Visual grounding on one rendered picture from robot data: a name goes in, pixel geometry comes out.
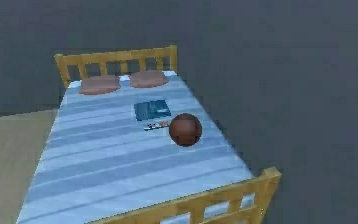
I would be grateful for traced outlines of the wooden bed with blue striped cover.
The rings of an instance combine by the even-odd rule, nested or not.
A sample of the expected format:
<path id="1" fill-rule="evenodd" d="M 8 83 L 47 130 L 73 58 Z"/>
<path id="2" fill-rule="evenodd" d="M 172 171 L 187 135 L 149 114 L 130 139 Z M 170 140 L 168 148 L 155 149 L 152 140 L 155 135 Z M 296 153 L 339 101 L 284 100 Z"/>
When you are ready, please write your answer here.
<path id="1" fill-rule="evenodd" d="M 262 224 L 281 178 L 255 176 L 177 74 L 177 48 L 55 57 L 66 87 L 15 224 Z M 132 73 L 169 80 L 130 86 Z M 121 88 L 79 93 L 83 79 L 115 75 Z M 165 100 L 171 115 L 137 121 L 134 105 Z M 202 124 L 200 140 L 177 145 L 169 127 L 182 113 Z"/>

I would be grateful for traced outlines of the brown basketball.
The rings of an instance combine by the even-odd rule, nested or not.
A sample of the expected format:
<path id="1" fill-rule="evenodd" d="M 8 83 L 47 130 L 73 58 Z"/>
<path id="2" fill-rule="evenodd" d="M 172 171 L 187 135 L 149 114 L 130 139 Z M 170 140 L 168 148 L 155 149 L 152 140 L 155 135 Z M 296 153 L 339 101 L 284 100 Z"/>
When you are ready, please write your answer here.
<path id="1" fill-rule="evenodd" d="M 189 113 L 175 116 L 169 125 L 169 135 L 179 146 L 195 145 L 202 136 L 202 124 L 199 119 Z"/>

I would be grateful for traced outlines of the dark blue book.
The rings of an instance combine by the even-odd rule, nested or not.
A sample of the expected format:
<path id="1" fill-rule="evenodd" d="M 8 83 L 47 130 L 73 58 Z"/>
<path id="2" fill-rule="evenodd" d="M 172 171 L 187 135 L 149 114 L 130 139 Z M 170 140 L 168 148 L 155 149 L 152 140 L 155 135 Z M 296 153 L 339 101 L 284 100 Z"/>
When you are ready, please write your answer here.
<path id="1" fill-rule="evenodd" d="M 156 119 L 171 115 L 165 100 L 155 100 L 137 103 L 134 105 L 137 121 Z"/>

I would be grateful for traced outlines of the reddish brown pillow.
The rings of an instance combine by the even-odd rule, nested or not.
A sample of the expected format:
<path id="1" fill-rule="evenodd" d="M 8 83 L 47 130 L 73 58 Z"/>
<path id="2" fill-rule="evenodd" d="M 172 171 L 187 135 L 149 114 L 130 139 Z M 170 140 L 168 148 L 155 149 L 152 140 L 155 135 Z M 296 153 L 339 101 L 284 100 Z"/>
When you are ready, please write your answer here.
<path id="1" fill-rule="evenodd" d="M 83 79 L 79 93 L 83 95 L 100 95 L 117 91 L 120 88 L 120 78 L 118 76 L 101 75 Z"/>
<path id="2" fill-rule="evenodd" d="M 169 82 L 165 74 L 159 70 L 132 73 L 129 78 L 130 86 L 134 88 L 154 88 Z"/>

